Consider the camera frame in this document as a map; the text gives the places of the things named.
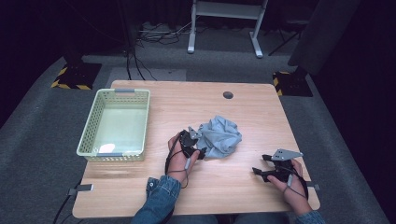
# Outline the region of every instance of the wooden table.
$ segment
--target wooden table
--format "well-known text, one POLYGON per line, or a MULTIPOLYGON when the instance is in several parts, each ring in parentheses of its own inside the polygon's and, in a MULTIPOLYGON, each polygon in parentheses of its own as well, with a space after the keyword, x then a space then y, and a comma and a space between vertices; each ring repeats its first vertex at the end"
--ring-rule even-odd
MULTIPOLYGON (((224 159, 195 163, 189 185, 182 189, 175 215, 230 214, 289 211, 282 194, 254 175, 252 167, 272 170, 262 154, 278 148, 299 151, 274 86, 269 84, 121 81, 112 88, 151 91, 146 158, 132 162, 88 162, 82 184, 93 191, 78 193, 73 215, 86 217, 132 217, 146 200, 150 176, 163 175, 168 154, 167 141, 183 129, 198 129, 216 115, 235 122, 242 142, 224 159), (233 99, 225 99, 230 91, 233 99)), ((310 177, 302 158, 304 178, 310 177)), ((313 209, 320 204, 309 188, 313 209)))

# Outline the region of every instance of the person's left hand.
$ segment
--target person's left hand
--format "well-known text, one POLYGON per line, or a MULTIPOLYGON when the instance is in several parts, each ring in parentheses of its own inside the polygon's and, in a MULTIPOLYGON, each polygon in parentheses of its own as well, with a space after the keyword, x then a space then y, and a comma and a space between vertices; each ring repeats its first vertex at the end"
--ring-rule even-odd
MULTIPOLYGON (((297 160, 291 160, 291 164, 297 174, 303 176, 303 166, 297 162, 297 160)), ((268 175, 268 180, 275 185, 277 189, 283 191, 283 197, 286 203, 290 204, 297 216, 312 211, 311 205, 309 205, 308 200, 305 198, 304 187, 297 175, 293 175, 291 186, 289 187, 286 183, 281 182, 273 175, 268 175)))
MULTIPOLYGON (((168 141, 168 147, 169 150, 172 148, 172 145, 177 141, 177 136, 172 137, 168 141)), ((183 181, 187 178, 187 175, 190 173, 192 166, 195 164, 199 156, 199 151, 196 150, 194 153, 191 155, 191 161, 189 168, 185 170, 185 166, 187 163, 187 158, 184 156, 182 149, 181 149, 181 144, 180 142, 176 142, 175 148, 172 152, 171 155, 171 160, 169 162, 169 167, 168 167, 168 173, 167 175, 173 177, 176 179, 178 182, 183 183, 183 181)))

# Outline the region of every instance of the table hole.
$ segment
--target table hole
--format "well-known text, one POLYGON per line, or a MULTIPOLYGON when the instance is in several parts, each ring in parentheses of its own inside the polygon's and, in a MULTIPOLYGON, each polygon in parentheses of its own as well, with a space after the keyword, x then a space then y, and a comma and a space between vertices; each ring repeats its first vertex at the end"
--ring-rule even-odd
POLYGON ((225 92, 223 93, 223 96, 224 96, 224 98, 226 98, 226 99, 233 99, 233 93, 230 92, 230 91, 225 91, 225 92))

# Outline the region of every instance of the cable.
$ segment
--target cable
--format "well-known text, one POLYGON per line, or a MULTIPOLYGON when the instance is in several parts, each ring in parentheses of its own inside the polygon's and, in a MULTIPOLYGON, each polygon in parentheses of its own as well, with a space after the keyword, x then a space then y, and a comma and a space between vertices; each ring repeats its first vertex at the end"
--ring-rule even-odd
POLYGON ((98 28, 96 28, 94 25, 92 25, 92 23, 90 23, 87 19, 85 19, 85 17, 84 17, 81 13, 79 13, 79 11, 78 11, 75 7, 73 7, 73 5, 71 5, 67 0, 64 0, 64 2, 65 2, 69 7, 71 7, 71 8, 76 12, 76 14, 78 14, 85 22, 87 22, 87 24, 90 25, 91 28, 92 28, 93 30, 95 30, 96 32, 98 32, 98 33, 101 34, 101 35, 104 35, 104 36, 107 37, 107 38, 110 38, 110 39, 112 39, 112 40, 114 40, 114 41, 117 41, 117 42, 119 42, 119 43, 121 43, 121 44, 125 44, 123 41, 120 41, 120 40, 118 40, 117 38, 115 38, 115 37, 113 37, 113 36, 111 36, 111 35, 107 35, 107 34, 105 34, 104 32, 100 31, 98 28))
POLYGON ((144 25, 142 25, 143 29, 148 30, 148 31, 153 31, 156 30, 158 27, 163 26, 163 23, 158 23, 154 28, 146 28, 144 25))
POLYGON ((131 72, 129 71, 129 50, 126 50, 126 72, 128 73, 129 80, 132 80, 131 72))
POLYGON ((136 41, 136 45, 143 49, 145 46, 143 46, 142 39, 136 39, 136 40, 138 40, 138 43, 140 44, 140 45, 137 44, 137 41, 136 41))
MULTIPOLYGON (((140 40, 143 40, 143 41, 146 41, 146 42, 149 42, 149 43, 160 43, 160 44, 163 44, 163 45, 175 44, 175 43, 177 43, 179 41, 179 37, 183 34, 184 31, 187 30, 186 27, 189 26, 190 24, 191 24, 191 22, 187 23, 186 25, 184 25, 183 27, 181 27, 180 29, 178 29, 178 30, 176 30, 174 32, 172 32, 172 31, 164 32, 162 35, 150 35, 150 36, 143 35, 140 38, 140 40), (162 40, 172 40, 172 39, 176 39, 176 41, 168 42, 168 43, 162 42, 162 40)), ((155 28, 151 29, 150 31, 153 31, 153 30, 157 29, 160 26, 161 25, 157 25, 155 28)))
POLYGON ((207 30, 207 29, 210 29, 210 27, 208 27, 208 26, 206 26, 204 29, 202 29, 201 31, 196 31, 197 32, 197 34, 201 34, 201 33, 203 33, 205 30, 207 30))
POLYGON ((136 58, 136 59, 137 59, 137 60, 143 65, 143 67, 148 71, 148 73, 149 73, 149 75, 152 77, 152 79, 158 81, 157 78, 155 78, 155 77, 151 74, 151 72, 147 69, 147 67, 143 64, 143 62, 140 61, 138 58, 136 58))
POLYGON ((72 215, 73 215, 73 214, 70 213, 69 216, 65 217, 64 220, 62 220, 61 224, 64 224, 64 222, 65 222, 69 217, 71 217, 72 215))
MULTIPOLYGON (((77 186, 78 186, 79 184, 81 184, 81 180, 82 180, 82 179, 80 179, 80 180, 78 181, 78 183, 74 186, 74 189, 76 189, 77 186)), ((55 216, 55 218, 53 219, 52 224, 56 224, 56 221, 58 220, 58 217, 59 217, 59 215, 61 214, 62 210, 64 209, 64 206, 66 205, 67 201, 69 201, 70 196, 71 196, 71 195, 67 195, 67 197, 64 199, 64 202, 62 203, 61 207, 59 208, 58 212, 56 213, 56 216, 55 216)))
MULTIPOLYGON (((148 35, 148 34, 172 34, 173 35, 173 34, 177 33, 177 31, 174 31, 174 32, 172 32, 172 31, 149 31, 149 32, 139 31, 139 32, 140 33, 146 33, 145 36, 148 35)), ((188 35, 189 33, 178 32, 178 34, 188 35)))
MULTIPOLYGON (((173 143, 172 147, 170 148, 170 150, 169 150, 169 155, 172 154, 173 150, 175 149, 176 143, 178 142, 179 139, 180 139, 180 133, 177 135, 177 138, 175 139, 175 142, 173 143)), ((170 163, 170 161, 172 160, 172 158, 173 158, 176 154, 178 154, 178 153, 180 153, 180 152, 183 152, 183 149, 181 149, 179 152, 176 152, 176 153, 173 154, 171 157, 169 157, 169 155, 168 155, 169 159, 167 159, 167 160, 169 161, 169 163, 170 163)), ((186 172, 187 183, 186 183, 186 185, 185 185, 184 187, 182 187, 182 188, 184 189, 184 188, 186 188, 186 187, 189 185, 189 174, 188 174, 188 172, 187 172, 187 169, 178 170, 178 171, 168 171, 168 172, 166 172, 166 174, 169 175, 169 174, 171 174, 171 173, 178 173, 178 172, 186 172)))
POLYGON ((283 190, 283 194, 285 194, 285 191, 286 191, 287 189, 291 189, 294 193, 296 193, 296 194, 298 194, 298 195, 300 195, 300 196, 302 196, 303 198, 306 199, 306 197, 305 197, 303 194, 297 192, 297 190, 295 190, 295 189, 292 189, 290 186, 286 186, 286 188, 283 190))
POLYGON ((135 52, 135 48, 134 48, 134 47, 133 47, 133 50, 132 50, 132 54, 134 55, 134 63, 136 64, 137 72, 139 73, 139 75, 142 77, 143 80, 146 80, 146 79, 143 77, 142 72, 140 71, 139 65, 137 64, 136 52, 135 52))

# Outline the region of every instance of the black cable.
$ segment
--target black cable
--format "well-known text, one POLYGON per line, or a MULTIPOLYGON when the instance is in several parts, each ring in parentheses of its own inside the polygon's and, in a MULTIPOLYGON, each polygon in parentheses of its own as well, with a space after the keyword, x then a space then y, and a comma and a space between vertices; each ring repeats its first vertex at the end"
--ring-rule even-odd
POLYGON ((143 80, 146 80, 146 79, 143 77, 142 72, 140 71, 139 64, 137 64, 136 52, 135 52, 135 48, 134 48, 134 47, 132 48, 132 54, 134 55, 134 63, 136 64, 137 72, 139 73, 139 75, 142 77, 143 80))
POLYGON ((287 189, 291 189, 291 191, 293 191, 294 193, 296 193, 296 194, 298 194, 298 195, 300 195, 300 196, 302 196, 303 198, 306 199, 306 197, 305 197, 303 194, 297 192, 297 190, 295 190, 295 189, 292 189, 290 186, 286 186, 286 188, 283 190, 283 194, 285 194, 285 191, 286 191, 287 189))
POLYGON ((208 27, 208 26, 206 26, 203 30, 201 30, 201 31, 196 31, 196 33, 197 34, 201 34, 201 33, 203 33, 205 30, 207 30, 207 29, 210 29, 210 27, 208 27))
MULTIPOLYGON (((179 134, 177 135, 177 138, 175 139, 175 142, 173 143, 172 147, 171 147, 170 150, 169 150, 169 155, 172 154, 173 150, 175 149, 176 143, 177 143, 178 140, 180 139, 180 136, 181 136, 181 134, 179 133, 179 134)), ((170 157, 168 156, 168 157, 169 157, 169 159, 168 159, 169 163, 171 162, 172 158, 173 158, 176 154, 178 154, 178 153, 180 153, 180 152, 183 152, 183 149, 181 149, 179 152, 173 154, 173 155, 170 156, 170 157)), ((186 169, 184 169, 184 170, 178 170, 178 171, 168 171, 168 172, 166 172, 166 174, 168 175, 168 174, 170 174, 170 173, 178 173, 178 172, 186 172, 187 183, 186 183, 186 185, 185 185, 184 187, 182 187, 182 188, 184 189, 184 188, 186 188, 186 187, 189 185, 189 174, 187 173, 187 170, 186 170, 186 169)))
MULTIPOLYGON (((82 179, 80 179, 80 180, 78 181, 78 183, 74 186, 74 189, 76 189, 77 186, 78 186, 79 184, 81 184, 81 180, 82 180, 82 179)), ((67 201, 69 201, 70 196, 71 196, 71 195, 67 195, 67 197, 64 199, 64 202, 62 203, 61 207, 59 208, 58 213, 56 214, 55 218, 53 219, 52 224, 56 224, 56 221, 58 220, 58 217, 59 217, 59 215, 61 214, 62 210, 64 209, 64 206, 66 205, 67 201)))
POLYGON ((146 28, 144 25, 142 25, 143 29, 146 31, 154 31, 154 30, 158 29, 158 27, 161 27, 161 26, 163 26, 163 23, 157 24, 154 28, 146 28))
POLYGON ((129 50, 126 50, 126 72, 128 73, 129 80, 132 80, 131 72, 129 71, 129 50))
POLYGON ((143 64, 143 62, 140 61, 138 58, 136 58, 136 59, 137 59, 137 60, 143 65, 143 67, 148 71, 149 75, 150 75, 154 80, 158 81, 157 78, 155 78, 155 77, 151 74, 151 72, 147 69, 147 67, 143 64))
POLYGON ((70 213, 69 216, 65 217, 64 220, 62 220, 61 224, 64 224, 64 222, 65 222, 69 217, 71 217, 72 215, 73 215, 73 214, 70 213))
POLYGON ((143 46, 142 39, 136 39, 136 40, 138 40, 138 42, 136 41, 136 45, 143 49, 145 46, 143 46))
MULTIPOLYGON (((162 35, 150 35, 150 36, 148 36, 149 33, 147 33, 145 35, 142 35, 140 40, 143 40, 143 41, 146 41, 146 42, 149 42, 149 43, 160 43, 162 45, 175 44, 175 43, 177 43, 179 41, 179 37, 182 35, 182 33, 185 32, 186 30, 190 29, 190 27, 187 27, 189 24, 190 24, 190 22, 187 25, 183 26, 182 28, 180 28, 178 30, 166 32, 166 33, 164 33, 162 35), (162 40, 172 40, 172 39, 176 39, 176 41, 167 42, 167 43, 162 42, 162 40)), ((159 25, 157 25, 154 29, 151 29, 150 31, 155 30, 158 27, 159 27, 159 25)))

